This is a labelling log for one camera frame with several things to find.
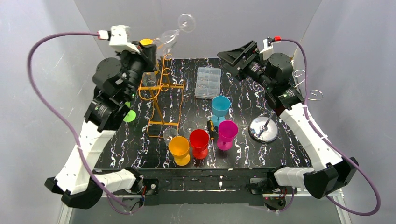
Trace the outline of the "yellow foot orange glass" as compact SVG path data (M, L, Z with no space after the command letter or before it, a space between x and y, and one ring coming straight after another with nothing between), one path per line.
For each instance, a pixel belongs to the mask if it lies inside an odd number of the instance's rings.
M140 45L142 45L142 46L148 46L148 45L153 44L153 40L152 40L152 39L146 38L146 39L140 40L139 43L140 43Z

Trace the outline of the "clear wine glass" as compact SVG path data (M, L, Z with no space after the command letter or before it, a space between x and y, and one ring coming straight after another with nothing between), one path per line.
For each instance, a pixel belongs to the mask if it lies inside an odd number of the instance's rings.
M146 72L142 76L142 86L154 87L157 85L157 78L155 72Z
M181 14L177 22L177 29L167 30L153 40L153 44L157 46L156 55L158 58L171 52L181 33L191 33L196 28L195 18L191 14Z

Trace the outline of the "gold wire glass rack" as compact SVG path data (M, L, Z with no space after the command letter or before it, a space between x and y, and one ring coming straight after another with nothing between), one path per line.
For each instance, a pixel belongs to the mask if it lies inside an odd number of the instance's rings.
M184 101L184 90L185 90L185 81L180 84L174 84L170 82L170 74L171 69L167 66L167 62L172 60L172 54L168 53L164 56L160 57L160 61L157 62L158 70L153 72L155 75L159 74L159 79L156 81L154 86L144 86L143 82L140 82L138 88L138 95L141 100L151 101L154 105L152 115L148 120L146 133L148 137L151 138L162 138L163 133L160 131L158 134L151 133L150 128L154 127L157 130L161 130L161 128L171 127L179 130L181 115L182 115L182 105ZM159 97L164 96L166 93L171 94L173 90L178 90L181 93L181 102L179 104L179 112L178 118L173 122L166 122L164 120L164 114L162 113L162 109L159 106Z

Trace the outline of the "blue plastic wine glass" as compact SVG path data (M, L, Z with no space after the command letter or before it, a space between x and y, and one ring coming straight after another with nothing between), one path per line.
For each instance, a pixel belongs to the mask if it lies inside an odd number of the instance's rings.
M225 96L217 96L212 99L212 118L215 127L218 127L220 123L226 120L225 116L229 112L231 102L229 98Z

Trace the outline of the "green plastic wine glass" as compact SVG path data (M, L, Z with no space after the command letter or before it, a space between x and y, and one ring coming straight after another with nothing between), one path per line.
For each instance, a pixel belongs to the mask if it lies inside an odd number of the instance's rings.
M131 109L131 102L126 102L125 105L128 107L129 112L123 118L124 122L132 122L136 118L136 112Z

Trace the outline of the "silver wire glass stand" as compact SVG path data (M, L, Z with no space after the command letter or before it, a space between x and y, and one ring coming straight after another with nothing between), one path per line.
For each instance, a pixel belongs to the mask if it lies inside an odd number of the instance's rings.
M296 70L293 72L293 76L298 78L305 73L305 70ZM310 98L312 101L320 101L323 99L324 95L319 90L312 90L311 95L314 98ZM255 141L260 143L269 143L274 141L278 136L278 127L275 121L272 119L275 115L275 112L271 112L269 116L260 116L256 117L251 121L248 126L249 135Z

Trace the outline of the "magenta plastic wine glass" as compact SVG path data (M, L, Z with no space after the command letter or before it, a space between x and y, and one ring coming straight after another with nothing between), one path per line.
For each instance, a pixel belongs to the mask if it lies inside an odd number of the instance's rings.
M238 126L233 121L225 120L221 122L218 127L217 147L222 151L229 150L238 132Z

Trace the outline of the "red plastic wine glass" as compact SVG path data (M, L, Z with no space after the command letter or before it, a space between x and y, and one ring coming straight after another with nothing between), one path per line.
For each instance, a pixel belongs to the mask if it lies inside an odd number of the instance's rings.
M196 129L189 136L192 153L196 159L204 159L208 155L209 134L204 129Z

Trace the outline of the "orange plastic wine glass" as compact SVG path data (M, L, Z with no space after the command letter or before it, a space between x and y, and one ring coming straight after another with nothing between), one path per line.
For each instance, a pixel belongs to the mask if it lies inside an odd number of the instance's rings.
M190 144L185 137L177 136L169 142L169 151L179 166L186 166L190 162Z

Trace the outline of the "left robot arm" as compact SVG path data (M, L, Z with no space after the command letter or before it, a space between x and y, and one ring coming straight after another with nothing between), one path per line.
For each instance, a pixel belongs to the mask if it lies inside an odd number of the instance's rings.
M143 176L133 168L95 175L93 169L109 140L130 109L146 72L156 70L156 45L138 44L138 52L123 50L117 57L102 60L92 77L94 97L84 116L82 129L66 164L45 181L51 192L60 194L64 204L89 209L104 194L119 190L140 193Z

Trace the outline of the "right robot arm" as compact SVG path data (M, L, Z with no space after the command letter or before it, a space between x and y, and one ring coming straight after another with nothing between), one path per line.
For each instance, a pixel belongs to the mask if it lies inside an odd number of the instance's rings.
M311 168L275 168L267 173L273 188L290 186L307 190L320 199L346 186L356 172L355 158L346 158L326 143L313 128L305 100L291 82L294 68L283 53L261 56L255 41L217 56L224 69L237 80L252 78L265 90L265 100L275 114L292 130L308 154Z

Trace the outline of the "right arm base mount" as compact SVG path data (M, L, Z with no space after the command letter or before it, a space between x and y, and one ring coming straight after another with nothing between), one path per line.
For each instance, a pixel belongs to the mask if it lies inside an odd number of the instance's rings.
M269 178L250 178L245 188L253 195L261 195L267 211L279 214L289 208L298 190L294 187L278 186Z

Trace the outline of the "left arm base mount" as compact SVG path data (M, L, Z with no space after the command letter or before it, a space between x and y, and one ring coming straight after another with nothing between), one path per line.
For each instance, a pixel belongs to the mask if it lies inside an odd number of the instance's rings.
M109 205L115 212L122 215L133 215L137 211L141 210L142 207L145 205L146 196L156 195L158 193L158 186L159 182L157 179L138 179L131 189L120 190L122 192L125 191L125 194L128 196L133 196L127 198L125 196L121 196L121 193L117 194L117 198L121 199L123 203L128 200L135 200L133 204L120 204L121 210L116 208L116 206L114 205L114 203L116 202L114 199L111 199L110 196L106 196L106 198Z

